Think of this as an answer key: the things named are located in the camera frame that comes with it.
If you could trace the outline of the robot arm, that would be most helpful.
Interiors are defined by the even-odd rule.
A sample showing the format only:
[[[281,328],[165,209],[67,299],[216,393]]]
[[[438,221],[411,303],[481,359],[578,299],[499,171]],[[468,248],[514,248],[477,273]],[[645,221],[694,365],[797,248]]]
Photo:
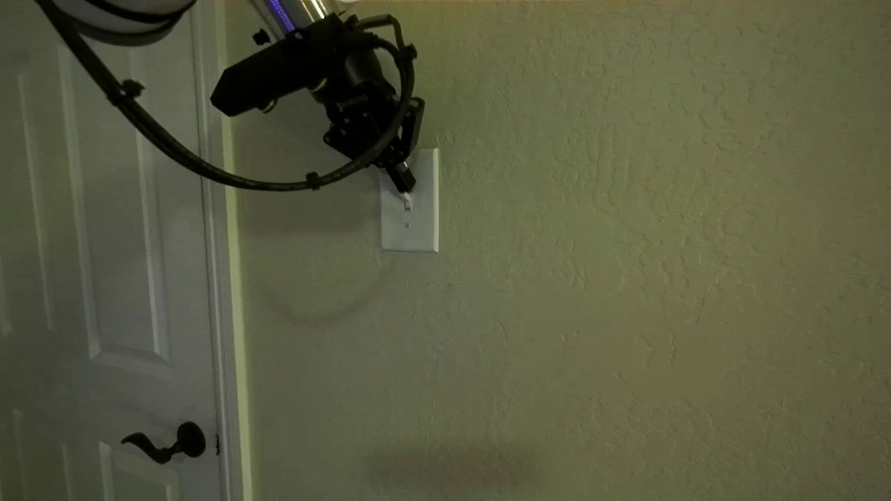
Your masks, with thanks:
[[[221,168],[186,149],[137,103],[141,85],[120,81],[90,46],[90,39],[120,46],[162,42],[196,3],[37,0],[106,100],[183,168],[233,189],[303,191],[379,166],[400,194],[414,189],[409,156],[423,121],[423,100],[414,93],[417,50],[403,42],[396,17],[353,17],[343,11],[339,0],[247,0],[264,21],[255,32],[258,53],[221,75],[211,106],[236,116],[308,88],[328,116],[322,141],[345,156],[345,164],[332,171],[307,171],[301,181],[258,181]]]

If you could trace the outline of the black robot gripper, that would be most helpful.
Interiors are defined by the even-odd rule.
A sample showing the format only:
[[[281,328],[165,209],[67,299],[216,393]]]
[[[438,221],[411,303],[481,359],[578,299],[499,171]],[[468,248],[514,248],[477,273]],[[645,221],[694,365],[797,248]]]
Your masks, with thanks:
[[[372,50],[358,50],[315,91],[332,118],[322,141],[349,157],[377,145],[397,113],[400,97],[385,78]],[[417,184],[407,160],[417,145],[425,103],[411,97],[397,118],[396,136],[372,157],[377,166],[396,166],[396,189],[409,194]]]

